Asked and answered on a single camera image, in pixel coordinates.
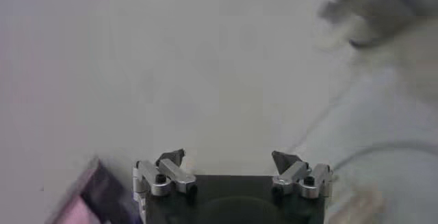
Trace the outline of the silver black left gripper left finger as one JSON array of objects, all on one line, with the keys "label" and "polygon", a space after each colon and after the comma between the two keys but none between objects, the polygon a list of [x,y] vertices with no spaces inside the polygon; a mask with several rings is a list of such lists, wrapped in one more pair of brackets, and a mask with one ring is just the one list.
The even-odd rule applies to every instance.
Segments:
[{"label": "silver black left gripper left finger", "polygon": [[155,162],[138,160],[132,168],[133,197],[144,198],[147,193],[155,197],[170,194],[172,185],[176,191],[189,195],[196,190],[196,176],[181,168],[185,150],[165,152]]}]

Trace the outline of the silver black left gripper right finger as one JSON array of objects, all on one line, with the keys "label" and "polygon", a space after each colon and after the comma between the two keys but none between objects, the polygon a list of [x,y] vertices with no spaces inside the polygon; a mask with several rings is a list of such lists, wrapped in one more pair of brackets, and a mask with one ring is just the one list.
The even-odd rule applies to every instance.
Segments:
[{"label": "silver black left gripper right finger", "polygon": [[297,155],[273,151],[272,158],[278,175],[272,177],[272,190],[280,197],[293,193],[305,199],[330,198],[333,170],[327,164],[311,167]]}]

